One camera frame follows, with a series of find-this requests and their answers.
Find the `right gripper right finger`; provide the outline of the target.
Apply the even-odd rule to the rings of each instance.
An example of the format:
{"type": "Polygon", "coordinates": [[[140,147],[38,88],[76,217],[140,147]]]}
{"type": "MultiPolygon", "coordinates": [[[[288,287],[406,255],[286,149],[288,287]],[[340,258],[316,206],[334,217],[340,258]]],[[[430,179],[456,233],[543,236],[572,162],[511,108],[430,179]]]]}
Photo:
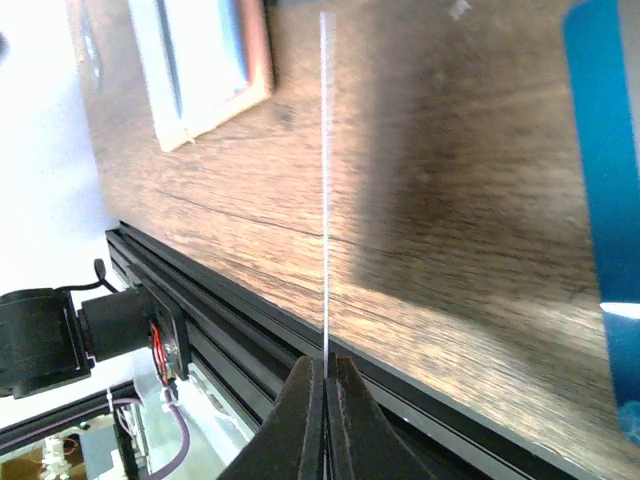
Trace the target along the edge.
{"type": "Polygon", "coordinates": [[[349,357],[328,357],[326,431],[331,479],[431,479],[399,438],[349,357]]]}

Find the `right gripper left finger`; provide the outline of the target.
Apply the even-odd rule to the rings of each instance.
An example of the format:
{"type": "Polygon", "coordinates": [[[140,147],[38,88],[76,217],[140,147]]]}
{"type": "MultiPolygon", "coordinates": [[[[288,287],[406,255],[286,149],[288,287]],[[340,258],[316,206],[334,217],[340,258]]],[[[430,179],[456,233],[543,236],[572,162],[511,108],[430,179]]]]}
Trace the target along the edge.
{"type": "Polygon", "coordinates": [[[271,413],[219,477],[324,477],[324,377],[318,359],[304,356],[296,361],[271,413]]]}

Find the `black VIP card pair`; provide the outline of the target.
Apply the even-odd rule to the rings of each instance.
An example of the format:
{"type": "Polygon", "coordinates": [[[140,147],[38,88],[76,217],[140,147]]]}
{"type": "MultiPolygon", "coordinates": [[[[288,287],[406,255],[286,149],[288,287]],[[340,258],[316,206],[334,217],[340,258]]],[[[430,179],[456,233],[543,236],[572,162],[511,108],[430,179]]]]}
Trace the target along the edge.
{"type": "Polygon", "coordinates": [[[323,260],[323,364],[329,374],[329,240],[330,240],[330,15],[321,11],[320,93],[321,93],[321,173],[322,173],[322,260],[323,260]]]}

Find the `blue card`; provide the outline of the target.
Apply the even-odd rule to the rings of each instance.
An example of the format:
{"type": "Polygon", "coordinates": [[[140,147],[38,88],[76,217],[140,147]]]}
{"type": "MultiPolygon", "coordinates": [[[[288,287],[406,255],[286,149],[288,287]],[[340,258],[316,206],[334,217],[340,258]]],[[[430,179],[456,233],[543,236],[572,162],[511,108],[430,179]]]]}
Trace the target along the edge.
{"type": "Polygon", "coordinates": [[[639,4],[577,1],[563,33],[618,426],[639,442],[639,4]]]}

